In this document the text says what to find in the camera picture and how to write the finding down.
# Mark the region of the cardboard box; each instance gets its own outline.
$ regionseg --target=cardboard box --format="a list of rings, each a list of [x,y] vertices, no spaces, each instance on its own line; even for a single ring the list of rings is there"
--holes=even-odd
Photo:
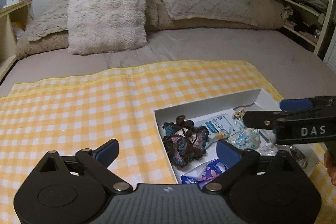
[[[165,135],[165,130],[162,128],[164,122],[175,122],[175,119],[178,115],[185,115],[185,120],[192,120],[197,122],[221,114],[225,110],[232,108],[235,110],[241,108],[245,108],[246,110],[280,110],[279,104],[273,100],[273,98],[265,90],[247,90],[178,106],[158,109],[154,111],[157,124],[157,133],[162,139],[162,137]],[[261,145],[266,143],[263,138],[260,138],[260,140]],[[181,175],[191,171],[200,164],[217,159],[216,145],[217,143],[211,144],[207,149],[207,153],[200,160],[194,160],[182,169],[171,166],[172,171],[175,174],[176,182],[181,183]],[[311,175],[319,163],[318,157],[310,148],[309,144],[295,146],[300,149],[308,158],[308,166],[305,168],[305,172],[308,176]]]

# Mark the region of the bedside cabinet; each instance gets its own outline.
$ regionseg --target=bedside cabinet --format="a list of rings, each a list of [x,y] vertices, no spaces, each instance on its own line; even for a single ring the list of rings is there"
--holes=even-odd
[[[22,29],[32,17],[32,0],[20,1],[4,9],[0,9],[0,82],[16,61],[16,37],[13,32],[12,22],[19,22]]]

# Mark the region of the yellow checkered tablecloth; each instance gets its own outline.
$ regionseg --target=yellow checkered tablecloth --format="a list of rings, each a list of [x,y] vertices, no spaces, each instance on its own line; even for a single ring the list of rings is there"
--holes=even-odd
[[[13,86],[9,96],[0,98],[1,223],[19,223],[14,195],[48,150],[74,155],[115,138],[120,154],[109,167],[115,174],[133,186],[174,183],[153,111],[255,88],[282,99],[243,61],[163,62]],[[321,146],[311,146],[322,159]],[[323,197],[316,223],[332,223],[336,187],[323,163],[310,178]]]

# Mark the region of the metal screw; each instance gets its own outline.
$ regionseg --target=metal screw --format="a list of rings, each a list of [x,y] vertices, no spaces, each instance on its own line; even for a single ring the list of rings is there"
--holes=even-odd
[[[207,188],[211,192],[217,192],[221,190],[223,187],[217,182],[210,182],[205,186],[205,188]]]
[[[113,184],[113,188],[117,191],[126,191],[129,188],[129,184],[127,182],[117,182]]]

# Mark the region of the packet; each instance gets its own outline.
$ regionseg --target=packet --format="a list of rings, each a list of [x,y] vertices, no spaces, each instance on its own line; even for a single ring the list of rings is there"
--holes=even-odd
[[[206,147],[220,139],[230,137],[239,131],[239,125],[227,113],[213,116],[195,123],[196,127],[205,126],[209,130],[209,139]]]
[[[205,162],[181,176],[182,184],[198,184],[202,189],[214,178],[223,174],[228,167],[220,159]]]

